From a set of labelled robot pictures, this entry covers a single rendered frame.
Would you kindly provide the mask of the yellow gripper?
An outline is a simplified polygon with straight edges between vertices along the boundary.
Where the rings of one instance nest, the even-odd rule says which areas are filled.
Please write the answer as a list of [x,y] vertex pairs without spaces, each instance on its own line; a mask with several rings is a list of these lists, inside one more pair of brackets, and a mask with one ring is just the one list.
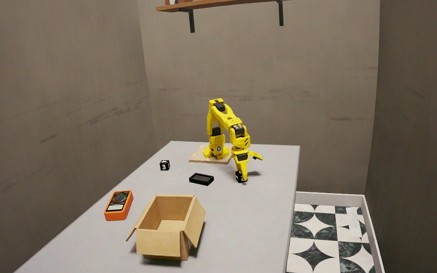
[[247,180],[247,162],[249,162],[249,156],[253,156],[255,160],[263,160],[262,156],[253,151],[248,152],[247,149],[237,149],[235,146],[232,146],[232,157],[236,163],[237,171],[241,170],[244,181]]

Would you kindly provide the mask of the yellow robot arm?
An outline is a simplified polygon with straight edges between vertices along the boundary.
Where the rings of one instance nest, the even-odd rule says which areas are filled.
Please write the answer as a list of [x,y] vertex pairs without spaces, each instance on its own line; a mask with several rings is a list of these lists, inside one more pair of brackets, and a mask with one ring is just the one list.
[[[227,114],[223,114],[223,111]],[[216,121],[218,122],[218,127],[213,128]],[[232,109],[227,104],[224,104],[221,98],[210,100],[207,116],[209,147],[203,150],[205,158],[211,157],[213,154],[217,156],[217,159],[229,155],[229,147],[224,147],[224,135],[221,134],[224,127],[230,134],[230,142],[237,149],[244,148],[246,150],[247,147],[250,147],[250,136],[247,133],[247,128],[242,124],[242,121],[233,114]]]

